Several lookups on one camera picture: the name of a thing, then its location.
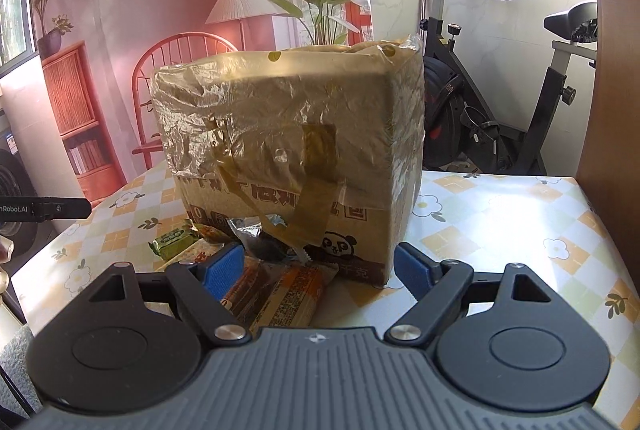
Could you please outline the green snack packet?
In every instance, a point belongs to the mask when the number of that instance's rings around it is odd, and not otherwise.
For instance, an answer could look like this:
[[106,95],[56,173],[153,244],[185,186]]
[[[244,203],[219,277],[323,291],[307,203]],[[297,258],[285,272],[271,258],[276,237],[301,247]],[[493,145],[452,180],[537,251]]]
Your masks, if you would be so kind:
[[160,257],[163,261],[169,261],[188,249],[199,239],[200,236],[194,231],[186,230],[185,228],[175,228],[151,240],[149,247],[157,257]]

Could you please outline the orange snack bar wrapper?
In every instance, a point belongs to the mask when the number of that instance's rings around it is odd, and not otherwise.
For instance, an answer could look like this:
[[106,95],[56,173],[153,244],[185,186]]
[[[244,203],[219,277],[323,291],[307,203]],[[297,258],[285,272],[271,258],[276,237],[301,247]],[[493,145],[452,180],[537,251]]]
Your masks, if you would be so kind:
[[265,327],[308,327],[337,271],[336,265],[322,263],[291,265],[250,324],[250,333],[256,336]]

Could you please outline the brown snack bar wrapper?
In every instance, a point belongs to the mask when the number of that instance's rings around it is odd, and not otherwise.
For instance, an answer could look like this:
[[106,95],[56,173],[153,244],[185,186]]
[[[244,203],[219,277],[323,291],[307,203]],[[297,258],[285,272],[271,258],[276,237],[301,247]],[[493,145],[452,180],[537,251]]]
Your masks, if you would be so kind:
[[240,324],[250,327],[287,268],[282,263],[271,263],[246,256],[241,277],[220,303]]

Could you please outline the black exercise bike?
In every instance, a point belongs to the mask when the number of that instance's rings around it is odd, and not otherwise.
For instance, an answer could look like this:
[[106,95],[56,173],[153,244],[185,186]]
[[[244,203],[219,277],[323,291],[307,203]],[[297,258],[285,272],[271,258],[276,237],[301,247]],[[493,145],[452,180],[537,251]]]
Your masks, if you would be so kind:
[[483,173],[543,176],[547,168],[542,148],[556,110],[576,98],[576,89],[566,82],[570,60],[597,60],[593,49],[598,40],[597,5],[578,3],[544,18],[542,26],[555,36],[552,59],[537,88],[532,116],[525,128],[518,128],[491,109],[485,96],[490,83],[475,80],[494,76],[496,65],[477,70],[465,67],[464,57],[456,50],[462,28],[445,20],[444,1],[427,0],[426,15],[419,24],[425,36],[424,169],[466,160]]

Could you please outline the taped cardboard box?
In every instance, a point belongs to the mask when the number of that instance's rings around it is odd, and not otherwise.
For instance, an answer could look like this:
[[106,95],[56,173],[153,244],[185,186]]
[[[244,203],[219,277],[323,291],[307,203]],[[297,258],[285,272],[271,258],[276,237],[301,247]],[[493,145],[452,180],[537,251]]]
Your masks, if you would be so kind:
[[421,183],[418,38],[218,54],[157,69],[150,92],[194,222],[255,220],[300,256],[387,282]]

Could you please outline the wooden headboard panel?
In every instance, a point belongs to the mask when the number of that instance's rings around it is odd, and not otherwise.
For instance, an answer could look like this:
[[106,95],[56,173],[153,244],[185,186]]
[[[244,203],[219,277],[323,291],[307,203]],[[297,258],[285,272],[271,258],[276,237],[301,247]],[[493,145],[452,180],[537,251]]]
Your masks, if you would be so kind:
[[596,80],[577,179],[639,281],[639,0],[597,0]]

